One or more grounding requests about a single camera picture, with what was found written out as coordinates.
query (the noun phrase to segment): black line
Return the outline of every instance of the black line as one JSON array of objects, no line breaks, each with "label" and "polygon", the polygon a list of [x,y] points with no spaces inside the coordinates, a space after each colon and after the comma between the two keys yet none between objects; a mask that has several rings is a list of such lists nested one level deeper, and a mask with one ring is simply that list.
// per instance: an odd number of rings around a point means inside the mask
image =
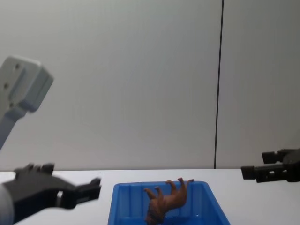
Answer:
[{"label": "black line", "polygon": [[220,48],[219,48],[219,69],[218,69],[218,73],[217,73],[217,111],[216,111],[216,133],[215,133],[215,162],[214,162],[214,169],[216,168],[216,160],[217,160],[217,135],[218,135],[218,111],[219,111],[219,87],[220,87],[220,68],[221,68],[221,50],[222,50],[222,32],[223,32],[223,12],[224,12],[224,0],[222,0]]}]

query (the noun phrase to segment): white wall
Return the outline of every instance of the white wall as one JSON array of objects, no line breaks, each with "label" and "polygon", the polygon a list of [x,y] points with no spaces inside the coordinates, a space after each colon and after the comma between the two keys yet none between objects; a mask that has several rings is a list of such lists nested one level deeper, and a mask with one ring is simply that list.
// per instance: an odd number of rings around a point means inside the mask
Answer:
[{"label": "white wall", "polygon": [[300,147],[299,8],[299,0],[225,0],[217,168]]},{"label": "white wall", "polygon": [[0,62],[55,77],[0,169],[213,167],[221,0],[2,0]]}]

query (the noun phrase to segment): brown toy animal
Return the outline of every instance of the brown toy animal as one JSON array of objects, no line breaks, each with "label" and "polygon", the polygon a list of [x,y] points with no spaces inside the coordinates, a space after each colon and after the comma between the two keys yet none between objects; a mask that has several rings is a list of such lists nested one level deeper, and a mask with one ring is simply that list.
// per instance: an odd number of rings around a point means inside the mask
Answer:
[{"label": "brown toy animal", "polygon": [[158,196],[148,188],[145,188],[145,192],[148,194],[150,198],[149,208],[147,212],[147,217],[145,221],[147,225],[157,225],[162,224],[164,222],[165,215],[168,211],[177,209],[182,207],[186,201],[188,196],[187,187],[188,184],[194,180],[188,180],[187,184],[184,184],[182,178],[178,178],[180,182],[180,189],[176,189],[176,185],[173,181],[167,180],[166,183],[171,185],[171,194],[163,195],[160,187],[155,187],[157,190]]}]

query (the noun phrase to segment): blue plastic bin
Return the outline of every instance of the blue plastic bin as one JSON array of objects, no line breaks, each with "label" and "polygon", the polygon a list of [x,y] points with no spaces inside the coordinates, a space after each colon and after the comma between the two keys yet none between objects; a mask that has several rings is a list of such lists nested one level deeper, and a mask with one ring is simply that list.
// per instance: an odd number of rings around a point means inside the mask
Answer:
[{"label": "blue plastic bin", "polygon": [[[122,183],[114,186],[108,225],[145,225],[144,221],[149,198],[143,191],[160,186],[164,195],[170,194],[171,187],[164,182]],[[209,185],[194,181],[188,187],[186,204],[167,213],[164,225],[229,225],[224,212],[215,199]]]}]

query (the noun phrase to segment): white table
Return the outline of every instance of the white table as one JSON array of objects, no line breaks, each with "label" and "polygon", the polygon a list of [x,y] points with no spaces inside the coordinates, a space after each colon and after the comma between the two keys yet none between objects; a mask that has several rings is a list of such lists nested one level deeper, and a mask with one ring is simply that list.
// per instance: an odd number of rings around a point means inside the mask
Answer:
[{"label": "white table", "polygon": [[[254,180],[243,180],[240,170],[62,171],[54,174],[75,184],[102,178],[99,200],[78,205],[71,211],[44,210],[19,225],[106,225],[115,184],[178,177],[207,182],[233,225],[300,224],[300,182],[257,184]],[[0,172],[0,182],[13,177],[13,172]]]}]

